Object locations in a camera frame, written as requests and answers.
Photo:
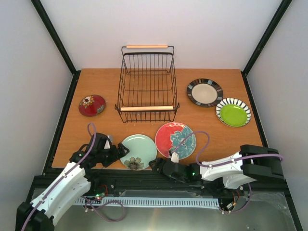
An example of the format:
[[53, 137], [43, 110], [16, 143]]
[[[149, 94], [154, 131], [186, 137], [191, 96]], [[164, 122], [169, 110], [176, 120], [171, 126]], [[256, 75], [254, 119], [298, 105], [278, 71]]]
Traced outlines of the mint green flower plate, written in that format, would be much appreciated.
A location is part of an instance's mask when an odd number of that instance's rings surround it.
[[122, 144], [129, 149], [129, 153], [120, 159], [122, 164], [130, 170], [144, 170], [149, 162], [156, 159], [155, 142], [148, 136], [135, 134], [126, 137]]

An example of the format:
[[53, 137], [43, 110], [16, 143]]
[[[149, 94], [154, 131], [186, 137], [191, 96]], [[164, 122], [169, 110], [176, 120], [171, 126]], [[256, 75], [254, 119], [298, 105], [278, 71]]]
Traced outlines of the dark red flower plate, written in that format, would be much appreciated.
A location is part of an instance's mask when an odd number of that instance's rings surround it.
[[105, 99], [97, 94], [84, 97], [78, 106], [79, 112], [83, 116], [93, 117], [100, 114], [106, 107]]

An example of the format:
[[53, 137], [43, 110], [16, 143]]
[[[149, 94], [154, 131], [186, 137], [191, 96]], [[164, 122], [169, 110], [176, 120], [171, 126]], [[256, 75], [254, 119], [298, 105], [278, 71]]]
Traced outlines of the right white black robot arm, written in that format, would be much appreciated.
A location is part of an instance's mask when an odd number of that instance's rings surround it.
[[254, 181], [283, 182], [282, 160], [276, 149], [246, 144], [240, 151], [216, 161], [184, 165], [172, 158], [156, 158], [149, 166], [173, 181], [194, 184], [222, 180], [224, 188], [235, 190]]

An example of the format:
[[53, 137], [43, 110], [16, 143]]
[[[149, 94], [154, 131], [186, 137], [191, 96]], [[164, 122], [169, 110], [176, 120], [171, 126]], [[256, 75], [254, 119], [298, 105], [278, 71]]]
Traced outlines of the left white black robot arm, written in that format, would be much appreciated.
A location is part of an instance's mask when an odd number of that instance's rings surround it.
[[108, 188], [101, 186], [92, 168], [98, 163], [108, 167], [128, 153], [129, 149], [123, 144], [113, 145], [110, 136], [93, 134], [90, 142], [72, 154], [62, 172], [39, 196], [19, 205], [15, 230], [52, 231], [63, 214], [84, 194], [102, 198]]

